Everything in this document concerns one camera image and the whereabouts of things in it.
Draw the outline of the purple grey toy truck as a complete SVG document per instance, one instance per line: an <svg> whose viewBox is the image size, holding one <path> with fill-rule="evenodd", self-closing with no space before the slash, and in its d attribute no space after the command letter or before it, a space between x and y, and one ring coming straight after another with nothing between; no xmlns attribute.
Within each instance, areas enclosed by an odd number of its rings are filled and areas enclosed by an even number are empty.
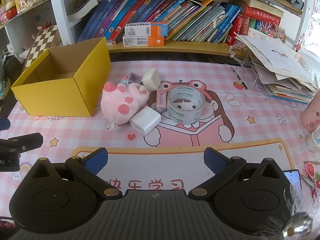
<svg viewBox="0 0 320 240"><path fill-rule="evenodd" d="M130 75L128 76L123 76L121 78L120 83L129 85L131 83L137 83L137 84L142 84L142 77L136 73L131 72Z"/></svg>

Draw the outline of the clear tape roll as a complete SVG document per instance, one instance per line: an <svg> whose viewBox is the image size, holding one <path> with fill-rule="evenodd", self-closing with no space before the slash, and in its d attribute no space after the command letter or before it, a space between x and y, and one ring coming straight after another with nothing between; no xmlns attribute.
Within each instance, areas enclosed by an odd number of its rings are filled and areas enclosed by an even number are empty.
<svg viewBox="0 0 320 240"><path fill-rule="evenodd" d="M197 89L178 86L169 91L167 96L167 113L177 124L191 125L199 119L205 98Z"/></svg>

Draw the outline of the white foam cube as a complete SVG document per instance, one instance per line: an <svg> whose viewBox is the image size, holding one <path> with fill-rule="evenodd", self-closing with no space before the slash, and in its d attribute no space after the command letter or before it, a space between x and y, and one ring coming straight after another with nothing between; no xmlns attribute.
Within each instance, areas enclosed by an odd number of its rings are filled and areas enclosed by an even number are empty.
<svg viewBox="0 0 320 240"><path fill-rule="evenodd" d="M143 86L148 92L156 91L161 83L161 76L156 68L152 68L144 73L142 78Z"/></svg>

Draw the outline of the yellow cardboard box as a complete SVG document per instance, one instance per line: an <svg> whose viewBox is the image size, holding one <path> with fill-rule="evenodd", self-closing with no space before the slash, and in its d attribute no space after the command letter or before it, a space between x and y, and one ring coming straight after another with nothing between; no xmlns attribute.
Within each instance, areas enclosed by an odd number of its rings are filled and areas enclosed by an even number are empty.
<svg viewBox="0 0 320 240"><path fill-rule="evenodd" d="M29 115L94 115L111 71L106 38L46 49L12 85Z"/></svg>

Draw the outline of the black patterned pencil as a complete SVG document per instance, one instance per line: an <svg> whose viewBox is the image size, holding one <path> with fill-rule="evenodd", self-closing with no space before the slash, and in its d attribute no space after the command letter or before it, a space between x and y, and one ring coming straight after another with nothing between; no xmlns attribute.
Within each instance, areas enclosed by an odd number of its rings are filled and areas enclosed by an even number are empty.
<svg viewBox="0 0 320 240"><path fill-rule="evenodd" d="M233 71L233 73L236 75L236 77L238 78L238 80L240 81L240 83L243 85L243 87L248 90L247 85L245 84L245 82L242 80L242 78L240 77L240 75L236 72L236 70L230 66L231 70Z"/></svg>

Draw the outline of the white charger block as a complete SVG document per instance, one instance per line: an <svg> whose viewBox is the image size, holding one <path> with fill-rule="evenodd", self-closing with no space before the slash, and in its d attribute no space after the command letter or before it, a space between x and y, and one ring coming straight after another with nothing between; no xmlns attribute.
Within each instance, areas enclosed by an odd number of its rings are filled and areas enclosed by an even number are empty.
<svg viewBox="0 0 320 240"><path fill-rule="evenodd" d="M145 136L161 122L161 115L149 106L145 106L130 119L130 125L139 134Z"/></svg>

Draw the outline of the stack of papers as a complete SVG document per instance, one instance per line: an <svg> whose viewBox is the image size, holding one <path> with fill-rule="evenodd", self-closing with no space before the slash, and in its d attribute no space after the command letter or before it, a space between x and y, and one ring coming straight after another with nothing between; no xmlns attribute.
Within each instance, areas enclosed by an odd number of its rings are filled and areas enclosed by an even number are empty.
<svg viewBox="0 0 320 240"><path fill-rule="evenodd" d="M247 35L237 34L247 49L257 75L270 97L308 104L316 95L317 85L300 64L302 58L278 38L249 28Z"/></svg>

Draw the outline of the smartphone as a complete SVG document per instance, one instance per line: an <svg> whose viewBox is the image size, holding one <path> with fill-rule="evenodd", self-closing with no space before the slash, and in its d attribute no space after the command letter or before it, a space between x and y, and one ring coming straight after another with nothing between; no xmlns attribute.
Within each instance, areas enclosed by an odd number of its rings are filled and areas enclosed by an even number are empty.
<svg viewBox="0 0 320 240"><path fill-rule="evenodd" d="M290 182L290 184L295 189L302 189L301 180L300 180L300 172L298 170L287 170L283 171L286 178Z"/></svg>

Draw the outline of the row of leaning books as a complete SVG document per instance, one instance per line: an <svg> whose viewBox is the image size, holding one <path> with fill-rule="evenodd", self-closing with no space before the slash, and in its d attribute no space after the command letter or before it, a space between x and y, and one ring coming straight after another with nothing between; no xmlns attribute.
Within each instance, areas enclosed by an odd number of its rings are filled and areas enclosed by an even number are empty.
<svg viewBox="0 0 320 240"><path fill-rule="evenodd" d="M242 8L216 0L101 0L78 41L105 37L123 40L125 25L165 22L172 41L225 43Z"/></svg>

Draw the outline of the lower white orange carton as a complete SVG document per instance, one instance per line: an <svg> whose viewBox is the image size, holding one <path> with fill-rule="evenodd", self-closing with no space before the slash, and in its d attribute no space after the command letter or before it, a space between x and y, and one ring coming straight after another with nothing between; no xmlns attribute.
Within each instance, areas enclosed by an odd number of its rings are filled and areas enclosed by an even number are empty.
<svg viewBox="0 0 320 240"><path fill-rule="evenodd" d="M162 47L164 46L163 36L123 36L123 46L125 47Z"/></svg>

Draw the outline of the pink cartoon desk mat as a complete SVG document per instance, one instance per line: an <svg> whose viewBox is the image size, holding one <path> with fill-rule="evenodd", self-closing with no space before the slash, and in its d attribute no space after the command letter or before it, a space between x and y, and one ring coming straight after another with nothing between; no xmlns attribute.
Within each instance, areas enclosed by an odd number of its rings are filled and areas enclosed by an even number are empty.
<svg viewBox="0 0 320 240"><path fill-rule="evenodd" d="M203 151L212 147L249 163L273 158L304 173L319 153L296 103L270 97L251 68L187 61L114 62L90 117L31 116L16 103L1 138L40 133L40 148L24 152L16 172L1 173L1 215L35 162L63 163L98 148L108 162L98 175L120 192L190 191L210 178Z"/></svg>

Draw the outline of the wooden white bookshelf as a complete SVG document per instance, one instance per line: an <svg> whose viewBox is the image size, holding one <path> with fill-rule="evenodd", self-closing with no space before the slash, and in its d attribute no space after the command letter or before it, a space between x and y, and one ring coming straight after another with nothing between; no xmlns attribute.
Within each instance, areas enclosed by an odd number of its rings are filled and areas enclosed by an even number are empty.
<svg viewBox="0 0 320 240"><path fill-rule="evenodd" d="M314 0L304 0L304 8L297 9L294 5L286 0L261 0L280 7L299 18L299 27L295 38L288 38L291 45L296 45L302 33L306 32L309 17L311 15ZM59 28L61 41L64 45L75 42L75 29L81 23L81 20L69 21L67 18L65 0L45 0L42 2L45 6L50 7L53 12L53 18ZM8 42L12 45L13 51L20 54L23 47L32 42L32 34L37 30L35 22L35 9L31 8L24 11L13 19L1 26L6 32ZM201 53L211 55L228 56L228 47L225 44L213 44L209 42L192 43L178 42L168 40L162 47L124 47L121 42L110 46L110 53L135 52L135 51L170 51L182 53Z"/></svg>

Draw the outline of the pink plush toy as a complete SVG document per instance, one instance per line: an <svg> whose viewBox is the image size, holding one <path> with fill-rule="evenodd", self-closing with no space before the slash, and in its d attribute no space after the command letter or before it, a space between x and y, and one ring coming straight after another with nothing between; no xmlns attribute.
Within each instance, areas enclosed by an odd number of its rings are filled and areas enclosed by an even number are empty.
<svg viewBox="0 0 320 240"><path fill-rule="evenodd" d="M140 84L104 84L100 108L105 119L114 125L123 125L140 111L149 99L148 90Z"/></svg>

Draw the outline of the red thick dictionary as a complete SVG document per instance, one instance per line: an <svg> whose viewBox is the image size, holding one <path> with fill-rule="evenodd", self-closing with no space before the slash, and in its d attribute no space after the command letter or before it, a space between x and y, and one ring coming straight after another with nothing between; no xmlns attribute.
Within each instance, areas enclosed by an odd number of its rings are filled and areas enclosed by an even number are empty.
<svg viewBox="0 0 320 240"><path fill-rule="evenodd" d="M247 4L244 5L244 13L245 16L249 16L250 18L269 22L276 27L280 25L281 17L273 15L269 12L266 12L264 10L260 10L258 8L249 7Z"/></svg>

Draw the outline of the upper white orange carton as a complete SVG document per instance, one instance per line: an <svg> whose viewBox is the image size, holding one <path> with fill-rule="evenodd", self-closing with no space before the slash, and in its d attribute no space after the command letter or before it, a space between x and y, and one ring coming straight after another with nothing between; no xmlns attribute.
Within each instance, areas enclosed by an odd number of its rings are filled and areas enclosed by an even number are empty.
<svg viewBox="0 0 320 240"><path fill-rule="evenodd" d="M140 22L125 25L126 37L163 36L168 35L168 25L165 22Z"/></svg>

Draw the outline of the pink purple correction tape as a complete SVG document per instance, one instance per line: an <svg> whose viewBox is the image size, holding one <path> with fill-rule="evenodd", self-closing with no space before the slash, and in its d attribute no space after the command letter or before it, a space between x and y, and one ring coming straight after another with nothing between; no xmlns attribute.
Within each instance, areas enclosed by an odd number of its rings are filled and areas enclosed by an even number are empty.
<svg viewBox="0 0 320 240"><path fill-rule="evenodd" d="M164 88L157 89L155 110L158 113L163 113L167 110L167 91Z"/></svg>

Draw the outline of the white orange carton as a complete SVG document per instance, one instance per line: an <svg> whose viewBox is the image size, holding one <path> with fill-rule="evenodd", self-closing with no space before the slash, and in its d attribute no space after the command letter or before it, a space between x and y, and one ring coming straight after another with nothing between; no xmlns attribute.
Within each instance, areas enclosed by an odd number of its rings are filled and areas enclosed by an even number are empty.
<svg viewBox="0 0 320 240"><path fill-rule="evenodd" d="M162 47L164 46L163 36L123 36L123 46L125 47Z"/></svg>
<svg viewBox="0 0 320 240"><path fill-rule="evenodd" d="M165 22L140 22L125 25L126 37L163 36L168 35L168 25Z"/></svg>

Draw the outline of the brown white checkerboard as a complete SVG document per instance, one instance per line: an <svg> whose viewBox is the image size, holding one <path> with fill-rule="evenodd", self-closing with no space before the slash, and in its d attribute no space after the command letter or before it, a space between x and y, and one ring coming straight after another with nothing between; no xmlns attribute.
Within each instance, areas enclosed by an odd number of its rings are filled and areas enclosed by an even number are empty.
<svg viewBox="0 0 320 240"><path fill-rule="evenodd" d="M28 51L23 70L28 68L46 49L58 46L60 42L61 37L57 25L52 25L39 31L33 45Z"/></svg>

